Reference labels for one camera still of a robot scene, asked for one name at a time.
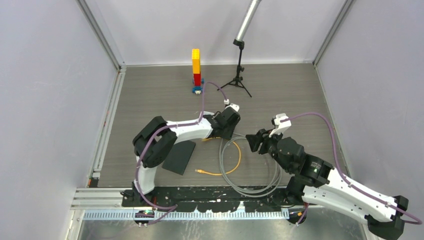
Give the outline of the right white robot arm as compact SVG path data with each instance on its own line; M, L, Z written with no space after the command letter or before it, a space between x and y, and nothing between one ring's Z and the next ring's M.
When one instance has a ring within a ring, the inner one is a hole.
M288 203L320 205L366 225L374 235L397 240L404 232L406 197L387 196L354 181L329 162L308 154L302 145L282 134L268 135L265 129L245 137L252 152L269 154L292 177L284 194Z

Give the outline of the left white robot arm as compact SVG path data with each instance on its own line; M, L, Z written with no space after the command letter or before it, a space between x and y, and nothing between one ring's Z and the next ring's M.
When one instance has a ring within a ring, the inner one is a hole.
M240 106L227 105L221 112L205 112L199 119L166 121L154 117L137 135L132 144L136 155L136 174L133 181L134 200L141 207L153 202L157 167L167 158L174 145L196 139L222 138L230 140L239 123Z

